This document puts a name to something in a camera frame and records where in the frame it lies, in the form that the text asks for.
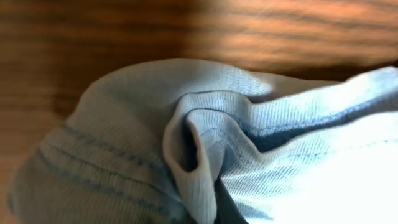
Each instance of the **wood grain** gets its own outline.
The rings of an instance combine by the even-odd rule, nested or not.
[[[182,57],[342,80],[398,59],[397,21],[398,0],[0,0],[1,199],[35,143],[112,70]],[[0,222],[16,223],[3,203]]]

